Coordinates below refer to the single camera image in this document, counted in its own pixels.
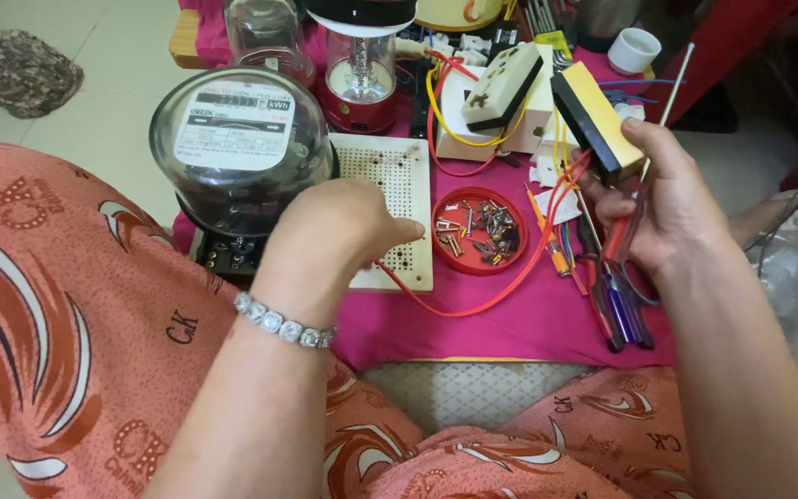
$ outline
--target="blue wire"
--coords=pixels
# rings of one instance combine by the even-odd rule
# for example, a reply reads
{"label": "blue wire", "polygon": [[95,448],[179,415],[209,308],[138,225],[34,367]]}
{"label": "blue wire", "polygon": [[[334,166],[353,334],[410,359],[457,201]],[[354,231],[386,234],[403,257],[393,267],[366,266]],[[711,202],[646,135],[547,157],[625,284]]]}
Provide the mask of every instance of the blue wire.
{"label": "blue wire", "polygon": [[616,82],[599,82],[599,86],[602,85],[625,85],[625,84],[674,84],[675,80],[661,80],[661,79],[652,79],[652,80],[618,80]]}

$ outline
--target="orange patterned clothing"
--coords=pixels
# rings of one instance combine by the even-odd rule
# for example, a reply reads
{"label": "orange patterned clothing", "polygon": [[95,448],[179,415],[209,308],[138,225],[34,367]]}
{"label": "orange patterned clothing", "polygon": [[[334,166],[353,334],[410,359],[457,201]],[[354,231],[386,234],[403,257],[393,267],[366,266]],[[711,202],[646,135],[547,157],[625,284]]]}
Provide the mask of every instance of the orange patterned clothing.
{"label": "orange patterned clothing", "polygon": [[[0,144],[0,456],[33,498],[138,497],[237,290],[86,171]],[[421,430],[337,359],[323,497],[689,497],[670,369],[602,370],[500,434]]]}

